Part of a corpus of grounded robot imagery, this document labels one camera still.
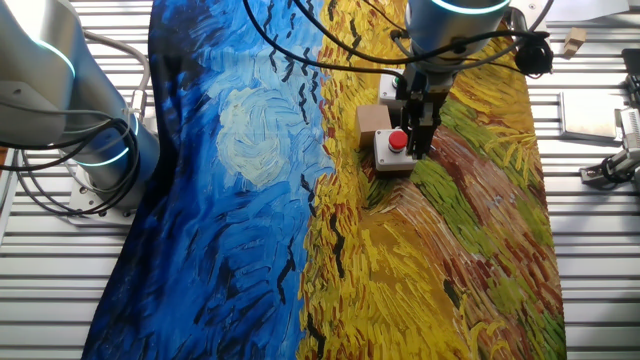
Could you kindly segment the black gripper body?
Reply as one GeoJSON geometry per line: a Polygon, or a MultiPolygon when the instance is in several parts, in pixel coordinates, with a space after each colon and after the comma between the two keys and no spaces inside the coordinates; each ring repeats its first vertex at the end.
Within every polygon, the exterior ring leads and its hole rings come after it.
{"type": "Polygon", "coordinates": [[[438,123],[439,111],[453,86],[453,73],[406,67],[403,76],[406,84],[399,86],[402,115],[410,123],[438,123]]]}

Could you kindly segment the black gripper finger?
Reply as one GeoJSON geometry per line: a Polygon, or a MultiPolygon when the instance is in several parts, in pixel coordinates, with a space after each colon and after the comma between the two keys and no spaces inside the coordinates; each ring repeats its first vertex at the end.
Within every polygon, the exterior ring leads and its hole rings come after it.
{"type": "Polygon", "coordinates": [[[414,150],[419,130],[419,119],[412,112],[403,112],[402,129],[408,136],[407,149],[414,150]]]}
{"type": "Polygon", "coordinates": [[[436,115],[423,119],[416,128],[414,154],[417,160],[423,160],[428,156],[436,129],[436,115]]]}

